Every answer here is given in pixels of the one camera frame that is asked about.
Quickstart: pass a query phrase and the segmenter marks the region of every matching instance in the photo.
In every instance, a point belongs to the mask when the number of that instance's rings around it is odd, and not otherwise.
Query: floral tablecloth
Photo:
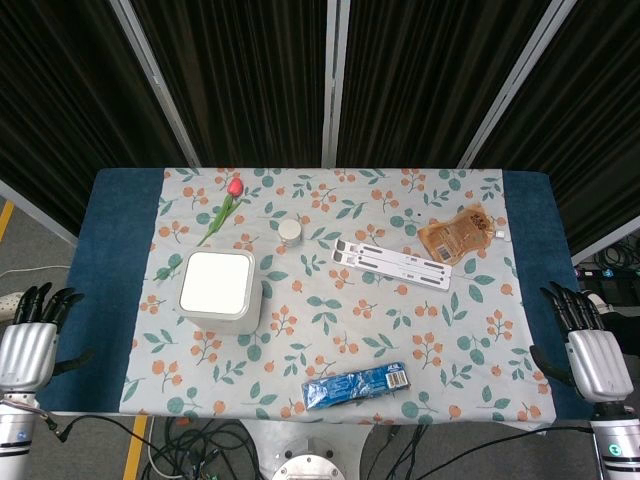
[[[345,423],[552,422],[528,353],[499,170],[166,169],[122,413]],[[182,258],[230,180],[243,204],[205,245],[253,252],[264,299],[251,335],[203,331],[173,310]],[[481,202],[505,240],[468,254],[441,292],[332,262],[336,238],[422,257],[417,230]],[[303,242],[280,245],[285,218]],[[402,361],[411,387],[306,411],[301,384]]]

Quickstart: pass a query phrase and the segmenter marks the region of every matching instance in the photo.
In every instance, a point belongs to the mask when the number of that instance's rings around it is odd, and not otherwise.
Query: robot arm
[[[0,344],[0,472],[6,480],[26,478],[36,415],[45,420],[35,394],[53,375],[77,368],[90,357],[55,363],[58,334],[71,307],[83,298],[65,288],[54,294],[43,311],[51,283],[31,287],[20,299],[13,324]]]
[[[531,356],[545,375],[575,386],[594,404],[591,427],[605,478],[640,479],[640,421],[623,403],[633,384],[620,346],[585,295],[552,285],[554,292],[545,288],[542,292],[553,305],[571,373],[550,365],[536,346],[531,347]]]

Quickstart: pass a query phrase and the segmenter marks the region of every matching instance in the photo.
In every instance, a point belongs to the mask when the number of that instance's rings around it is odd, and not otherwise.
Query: white frame bar
[[[327,1],[322,168],[336,166],[350,10],[351,0]]]
[[[178,140],[182,153],[191,167],[201,167],[200,159],[191,143],[187,129],[180,118],[178,109],[173,101],[173,97],[167,88],[167,84],[162,76],[156,57],[151,50],[151,45],[142,29],[140,20],[136,15],[130,0],[109,0],[113,11],[118,17],[120,26],[124,30],[127,40],[133,49],[140,66],[144,70],[149,85],[155,93],[158,103],[169,122],[173,134]]]
[[[38,222],[43,227],[51,230],[65,242],[70,243],[74,247],[78,245],[78,237],[76,237],[73,233],[71,233],[49,215],[36,207],[33,203],[20,195],[2,180],[0,180],[0,196],[4,197],[5,200],[13,203],[16,207],[33,218],[36,222]]]
[[[585,258],[590,257],[594,253],[598,253],[600,250],[605,249],[609,245],[613,245],[618,240],[622,240],[624,237],[626,237],[630,233],[635,232],[638,229],[640,229],[640,216],[638,216],[638,217],[634,218],[633,220],[625,223],[621,227],[616,228],[609,235],[601,238],[600,240],[598,240],[594,244],[589,245],[584,250],[576,253],[574,256],[571,257],[571,263],[574,266],[579,264]]]
[[[518,90],[520,90],[529,73],[538,63],[542,53],[549,46],[576,2],[577,0],[551,1],[467,146],[460,162],[458,162],[457,168],[469,168],[471,166],[487,138],[489,138],[489,135],[518,93]]]

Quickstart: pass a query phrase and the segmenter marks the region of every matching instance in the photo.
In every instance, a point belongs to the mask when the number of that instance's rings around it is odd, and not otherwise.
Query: brown snack bag
[[[467,253],[491,245],[493,220],[482,205],[470,205],[448,222],[418,230],[420,241],[436,262],[455,265]]]

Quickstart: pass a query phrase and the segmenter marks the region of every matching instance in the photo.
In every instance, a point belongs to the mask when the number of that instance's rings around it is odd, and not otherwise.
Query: blue packet
[[[307,410],[372,398],[409,388],[404,363],[396,362],[369,370],[319,378],[302,385]]]

